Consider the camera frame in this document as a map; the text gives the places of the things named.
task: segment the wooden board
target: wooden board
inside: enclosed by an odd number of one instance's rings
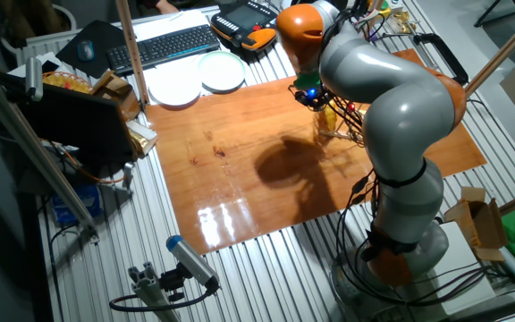
[[[343,208],[352,184],[371,170],[353,142],[319,144],[315,114],[287,90],[293,81],[202,97],[182,111],[148,106],[180,234],[198,252]],[[485,164],[463,126],[426,157],[443,176]]]

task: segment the computer mouse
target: computer mouse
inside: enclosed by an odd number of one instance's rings
[[[82,62],[88,62],[95,58],[95,51],[93,50],[93,42],[90,40],[82,40],[77,45],[77,56]]]

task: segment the keyboard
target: keyboard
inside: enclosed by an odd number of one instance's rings
[[[220,48],[220,42],[208,25],[178,30],[159,37],[140,41],[142,68],[152,68],[189,55],[202,54]],[[126,46],[106,51],[111,68],[119,75],[132,73],[131,58]]]

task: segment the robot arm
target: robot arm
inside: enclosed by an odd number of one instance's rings
[[[280,40],[298,74],[296,88],[312,87],[318,71],[336,96],[371,104],[363,138],[379,179],[379,207],[362,258],[381,283],[407,284],[447,249],[443,231],[431,223],[443,200],[443,179],[423,155],[460,123],[464,90],[441,73],[371,46],[348,21],[333,26],[337,15],[325,1],[294,5],[277,18]],[[330,28],[338,31],[323,44]]]

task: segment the person's hand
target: person's hand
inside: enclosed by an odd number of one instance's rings
[[[178,9],[176,9],[175,6],[169,4],[168,0],[160,0],[160,1],[158,1],[158,3],[156,4],[156,9],[158,9],[158,11],[161,14],[177,13],[178,12]]]

